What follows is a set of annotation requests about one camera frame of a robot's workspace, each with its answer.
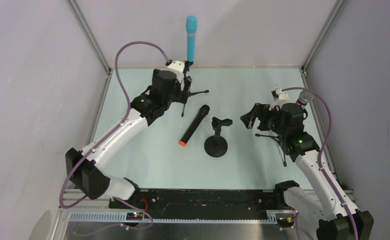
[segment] blue microphone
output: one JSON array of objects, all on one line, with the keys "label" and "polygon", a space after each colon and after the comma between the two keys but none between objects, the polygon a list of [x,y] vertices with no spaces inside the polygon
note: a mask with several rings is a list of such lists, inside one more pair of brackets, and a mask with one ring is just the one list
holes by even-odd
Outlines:
[{"label": "blue microphone", "polygon": [[195,33],[196,33],[196,17],[190,15],[186,18],[186,32],[187,32],[187,61],[193,63],[193,56],[195,54]]}]

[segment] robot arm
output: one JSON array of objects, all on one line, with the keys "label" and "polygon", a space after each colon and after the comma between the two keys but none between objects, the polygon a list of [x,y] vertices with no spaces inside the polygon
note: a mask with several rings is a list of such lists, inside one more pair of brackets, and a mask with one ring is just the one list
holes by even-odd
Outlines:
[{"label": "robot arm", "polygon": [[[345,206],[354,217],[359,236],[363,237],[361,239],[368,239],[373,218],[368,211],[361,212],[358,209],[332,175],[330,176],[332,184],[324,176],[325,172],[330,174],[330,170],[323,160],[322,164],[318,163],[319,147],[314,138],[304,132],[303,121],[307,116],[306,111],[300,105],[291,103],[287,93],[281,89],[276,89],[272,94],[275,100],[273,104],[256,103],[252,110],[240,119],[248,129],[251,129],[258,118],[260,120],[258,130],[273,131],[278,135],[282,151],[290,156],[305,174],[319,203],[306,195],[294,181],[276,184],[274,191],[310,223],[319,224],[318,239],[346,239],[350,231],[350,219]],[[337,193],[343,197],[344,202],[339,200]]]},{"label": "robot arm", "polygon": [[[104,169],[122,146],[161,117],[172,102],[186,103],[191,96],[187,86],[191,80],[186,80],[190,78],[185,76],[186,70],[185,63],[177,60],[171,61],[164,71],[155,69],[152,85],[133,99],[126,120],[121,117],[106,133],[81,151],[72,148],[66,153],[68,174],[86,156],[70,181],[90,199],[107,195],[127,200],[133,194],[137,185],[126,178],[107,176]],[[185,89],[181,90],[183,81]]]}]

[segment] round stand base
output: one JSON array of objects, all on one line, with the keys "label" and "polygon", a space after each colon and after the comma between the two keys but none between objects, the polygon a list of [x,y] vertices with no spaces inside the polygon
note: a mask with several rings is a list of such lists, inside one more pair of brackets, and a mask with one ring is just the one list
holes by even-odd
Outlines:
[{"label": "round stand base", "polygon": [[210,136],[204,144],[205,151],[211,157],[221,157],[227,152],[227,141],[221,136]]}]

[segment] microphone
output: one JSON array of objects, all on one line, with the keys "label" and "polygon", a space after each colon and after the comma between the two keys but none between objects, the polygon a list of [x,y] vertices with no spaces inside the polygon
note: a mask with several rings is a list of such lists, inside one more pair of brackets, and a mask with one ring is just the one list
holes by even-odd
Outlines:
[{"label": "microphone", "polygon": [[312,94],[309,91],[303,90],[299,94],[298,100],[295,103],[300,105],[302,109],[304,109],[305,106],[307,106],[307,104],[311,102],[311,100],[313,100],[313,98],[314,98],[314,94]]},{"label": "microphone", "polygon": [[183,137],[179,141],[179,144],[181,146],[185,146],[187,142],[189,141],[190,137],[193,135],[195,130],[199,127],[201,124],[202,120],[204,120],[205,116],[207,116],[209,113],[209,106],[208,105],[203,105],[198,112],[198,115],[196,115],[195,119],[193,119],[192,123],[190,124],[189,128],[186,130],[184,133]]},{"label": "microphone", "polygon": [[187,61],[189,65],[193,64],[195,54],[195,33],[196,33],[196,17],[190,15],[186,18],[186,32],[187,32]]}]

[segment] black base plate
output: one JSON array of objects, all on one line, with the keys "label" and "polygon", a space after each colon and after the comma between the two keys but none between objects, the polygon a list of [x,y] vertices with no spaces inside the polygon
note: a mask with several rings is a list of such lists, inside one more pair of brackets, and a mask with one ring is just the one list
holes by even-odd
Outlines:
[{"label": "black base plate", "polygon": [[[144,209],[157,219],[267,220],[267,209],[280,206],[276,194],[263,190],[138,189],[126,202]],[[110,209],[128,209],[119,201],[110,201]]]},{"label": "black base plate", "polygon": [[204,144],[205,151],[211,157],[221,157],[226,154],[228,145],[222,136],[210,136]]}]

